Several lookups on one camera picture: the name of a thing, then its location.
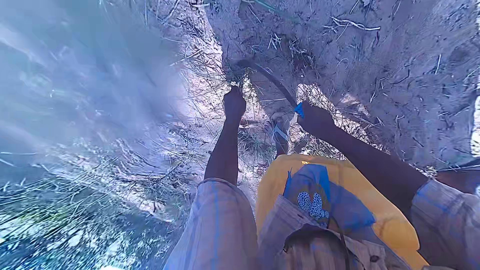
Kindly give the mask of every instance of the shirt sleeve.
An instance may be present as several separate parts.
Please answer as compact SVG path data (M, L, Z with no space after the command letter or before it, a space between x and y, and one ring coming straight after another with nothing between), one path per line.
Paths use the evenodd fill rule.
M480 198L431 180L412 202L419 253L428 263L480 269Z
M258 269L256 230L244 193L225 180L206 179L164 270Z

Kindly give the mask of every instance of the person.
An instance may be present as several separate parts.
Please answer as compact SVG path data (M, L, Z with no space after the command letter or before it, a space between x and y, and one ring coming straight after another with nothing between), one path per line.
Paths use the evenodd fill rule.
M233 86L224 96L223 130L198 185L185 230L164 269L412 268L372 233L375 220L362 202L343 187L325 182L324 177L332 176L323 174L321 165L306 164L294 175L288 174L285 191L278 195L257 236L252 208L237 188L237 133L245 108L242 90ZM302 108L300 126L341 151L413 224L419 253L430 264L425 269L480 269L477 196L430 180L398 158L350 136L335 126L328 111L308 101ZM352 216L354 224L363 224L361 228L348 227Z

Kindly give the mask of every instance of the blue cloth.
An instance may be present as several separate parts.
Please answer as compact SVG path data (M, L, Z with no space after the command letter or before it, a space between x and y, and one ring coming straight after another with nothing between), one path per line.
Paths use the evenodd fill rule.
M375 223L372 212L351 192L328 180L327 168L303 165L288 173L283 196L316 219L322 227L334 217L342 230L356 230Z

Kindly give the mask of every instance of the hand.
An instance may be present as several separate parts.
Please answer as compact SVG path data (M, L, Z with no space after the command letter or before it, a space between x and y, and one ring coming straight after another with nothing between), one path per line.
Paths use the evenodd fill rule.
M309 99L302 103L302 109L305 117L298 117L297 122L306 132L325 141L336 130L329 111L312 106Z
M223 96L226 122L240 123L246 107L247 102L243 99L242 89L236 86L232 86L230 92Z

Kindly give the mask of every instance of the soil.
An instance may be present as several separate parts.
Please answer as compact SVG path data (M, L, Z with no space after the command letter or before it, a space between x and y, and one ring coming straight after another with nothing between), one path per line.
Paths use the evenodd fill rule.
M317 84L372 139L417 167L473 159L480 66L473 2L214 0L205 11L230 79L244 72L238 60L251 59L293 94L299 84ZM249 78L260 101L283 98L260 74ZM261 104L269 116L293 115L286 100Z

